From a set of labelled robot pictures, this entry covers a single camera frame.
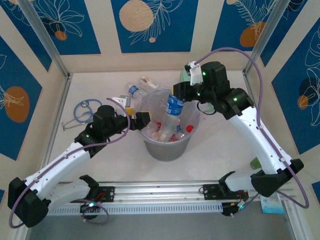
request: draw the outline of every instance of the stethoscope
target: stethoscope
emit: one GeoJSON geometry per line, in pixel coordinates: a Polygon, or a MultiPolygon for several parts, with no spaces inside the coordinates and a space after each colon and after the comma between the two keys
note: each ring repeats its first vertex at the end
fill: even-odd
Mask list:
{"type": "Polygon", "coordinates": [[[102,102],[99,101],[98,99],[93,99],[93,98],[90,98],[90,99],[86,99],[86,100],[83,100],[81,102],[79,102],[74,110],[73,110],[73,119],[64,123],[63,121],[61,121],[61,126],[62,126],[62,129],[64,132],[66,132],[66,130],[68,129],[73,129],[75,127],[78,127],[78,126],[81,126],[83,124],[88,124],[88,123],[91,123],[94,119],[94,111],[92,110],[92,108],[90,107],[90,102],[97,102],[100,104],[100,106],[102,106],[102,102]],[[84,113],[80,114],[77,116],[77,110],[79,107],[82,107],[82,108],[88,108],[88,111],[85,111],[84,113]],[[79,118],[85,116],[85,115],[88,115],[88,119],[86,120],[80,120],[79,118]],[[72,125],[72,126],[67,126],[69,125],[70,123],[72,122],[78,122],[79,124],[76,124],[76,125],[72,125]]]}

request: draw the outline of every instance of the white table surface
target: white table surface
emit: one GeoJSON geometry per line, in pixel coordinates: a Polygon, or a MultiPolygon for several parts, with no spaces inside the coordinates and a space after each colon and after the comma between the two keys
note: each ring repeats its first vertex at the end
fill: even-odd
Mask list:
{"type": "MultiPolygon", "coordinates": [[[[109,104],[107,97],[127,95],[127,83],[137,82],[141,76],[156,81],[160,87],[169,87],[180,81],[179,70],[75,73],[61,120],[71,120],[74,107],[82,100],[99,99],[103,104],[109,104]]],[[[241,71],[228,71],[227,76],[232,88],[246,90],[241,71]]],[[[93,111],[98,108],[98,105],[91,106],[93,111]]],[[[82,125],[64,133],[60,125],[50,161],[67,149],[84,128],[82,125]]],[[[248,165],[254,157],[253,150],[242,135],[221,114],[202,114],[200,125],[185,153],[177,160],[161,162],[154,159],[147,152],[140,133],[129,131],[121,141],[106,146],[63,181],[74,181],[86,174],[99,182],[218,180],[230,171],[248,165]]]]}

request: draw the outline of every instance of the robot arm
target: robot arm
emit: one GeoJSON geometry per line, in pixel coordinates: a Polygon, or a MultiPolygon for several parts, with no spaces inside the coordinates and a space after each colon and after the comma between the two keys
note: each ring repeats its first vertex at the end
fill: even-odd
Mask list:
{"type": "MultiPolygon", "coordinates": [[[[148,112],[137,112],[135,115],[136,119],[129,118],[130,130],[141,130],[150,122],[148,112]]],[[[29,189],[17,204],[14,213],[30,228],[41,222],[49,210],[77,199],[93,200],[99,194],[99,184],[88,175],[66,185],[57,184],[77,166],[93,158],[106,146],[104,143],[111,136],[121,134],[128,124],[128,118],[116,115],[112,106],[100,106],[93,115],[93,122],[86,126],[59,157],[25,180],[16,177],[10,182],[8,207],[13,209],[28,186],[29,189]]]]}
{"type": "Polygon", "coordinates": [[[257,109],[253,101],[243,89],[230,88],[224,65],[214,61],[205,63],[201,69],[194,63],[186,65],[185,68],[190,72],[192,83],[181,82],[174,85],[173,95],[187,102],[197,100],[202,104],[211,103],[218,113],[223,114],[224,118],[242,133],[261,164],[261,169],[233,171],[222,177],[219,188],[224,194],[239,190],[256,190],[262,196],[269,197],[292,178],[284,162],[295,173],[304,167],[300,159],[292,159],[279,146],[261,120],[261,124],[258,125],[257,109]],[[283,156],[281,159],[267,137],[283,156]]]}

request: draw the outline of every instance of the plastic bucket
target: plastic bucket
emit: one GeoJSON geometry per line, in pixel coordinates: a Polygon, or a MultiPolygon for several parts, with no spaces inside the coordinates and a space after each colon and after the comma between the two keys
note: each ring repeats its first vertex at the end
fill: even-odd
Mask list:
{"type": "MultiPolygon", "coordinates": [[[[135,111],[148,111],[151,112],[152,116],[154,116],[157,114],[157,106],[159,103],[164,103],[164,101],[166,103],[169,94],[171,94],[171,89],[158,88],[157,90],[144,95],[137,103],[135,111]]],[[[180,140],[160,142],[150,139],[143,131],[140,131],[147,151],[155,159],[169,162],[181,157],[185,152],[190,138],[199,126],[200,112],[197,110],[197,105],[194,102],[185,102],[179,118],[181,129],[185,130],[188,125],[193,126],[193,130],[190,133],[187,133],[187,136],[180,140]]]]}

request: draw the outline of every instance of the red bottle cap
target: red bottle cap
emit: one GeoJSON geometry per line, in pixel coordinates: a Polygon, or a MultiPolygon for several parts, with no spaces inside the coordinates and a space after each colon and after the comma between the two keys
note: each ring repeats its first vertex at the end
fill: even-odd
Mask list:
{"type": "Polygon", "coordinates": [[[186,131],[187,131],[188,133],[191,133],[192,130],[194,129],[194,126],[188,125],[185,129],[186,129],[186,131]]]}

